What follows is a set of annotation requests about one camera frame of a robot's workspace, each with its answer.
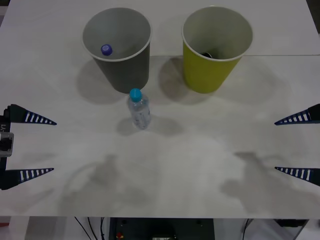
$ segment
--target gray paper cup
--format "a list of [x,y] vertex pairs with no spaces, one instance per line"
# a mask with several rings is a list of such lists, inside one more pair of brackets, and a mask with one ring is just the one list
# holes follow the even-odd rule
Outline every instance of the gray paper cup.
[[[110,8],[93,16],[84,27],[82,42],[115,90],[128,94],[142,89],[149,78],[151,24],[140,12]],[[110,45],[111,55],[101,47]]]

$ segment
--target black electronic device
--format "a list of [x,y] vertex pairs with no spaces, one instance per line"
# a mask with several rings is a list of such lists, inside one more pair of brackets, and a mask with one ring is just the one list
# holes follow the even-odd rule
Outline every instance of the black electronic device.
[[109,240],[214,240],[212,218],[110,219]]

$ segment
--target purple bottle cap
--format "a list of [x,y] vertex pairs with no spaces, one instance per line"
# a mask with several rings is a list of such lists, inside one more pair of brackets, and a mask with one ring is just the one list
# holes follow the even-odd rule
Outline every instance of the purple bottle cap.
[[105,56],[109,56],[112,54],[112,48],[109,44],[105,44],[101,47],[101,53]]

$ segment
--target bottle label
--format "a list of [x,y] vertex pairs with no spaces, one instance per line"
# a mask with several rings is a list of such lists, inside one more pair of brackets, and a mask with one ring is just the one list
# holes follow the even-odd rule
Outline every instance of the bottle label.
[[138,128],[145,129],[150,123],[150,110],[148,110],[147,114],[143,112],[136,113],[133,121]]

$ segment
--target yellow paper cup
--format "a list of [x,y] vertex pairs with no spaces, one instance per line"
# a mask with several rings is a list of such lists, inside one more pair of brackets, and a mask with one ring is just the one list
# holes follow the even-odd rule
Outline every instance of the yellow paper cup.
[[236,11],[209,6],[195,11],[185,20],[182,38],[186,84],[206,94],[221,86],[249,49],[253,31],[249,22]]

